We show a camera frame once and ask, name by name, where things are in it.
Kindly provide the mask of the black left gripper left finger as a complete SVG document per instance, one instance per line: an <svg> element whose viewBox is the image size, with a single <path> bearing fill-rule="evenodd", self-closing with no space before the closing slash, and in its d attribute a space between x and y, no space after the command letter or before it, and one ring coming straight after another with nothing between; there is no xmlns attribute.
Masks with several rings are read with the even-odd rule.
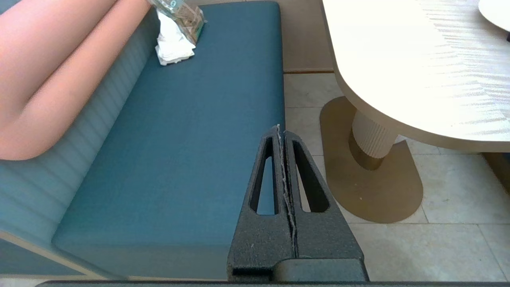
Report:
<svg viewBox="0 0 510 287"><path fill-rule="evenodd" d="M257 208L265 162L271 158L274 214ZM296 256L295 220L288 192L282 131L273 126L260 141L227 259L228 281L271 281L275 265Z"/></svg>

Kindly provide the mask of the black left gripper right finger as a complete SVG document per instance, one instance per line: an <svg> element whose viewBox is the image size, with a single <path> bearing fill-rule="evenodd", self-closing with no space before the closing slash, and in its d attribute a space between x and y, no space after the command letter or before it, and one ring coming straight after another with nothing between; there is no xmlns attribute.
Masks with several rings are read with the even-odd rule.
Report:
<svg viewBox="0 0 510 287"><path fill-rule="evenodd" d="M363 259L364 254L303 140L284 132L291 240L298 258Z"/></svg>

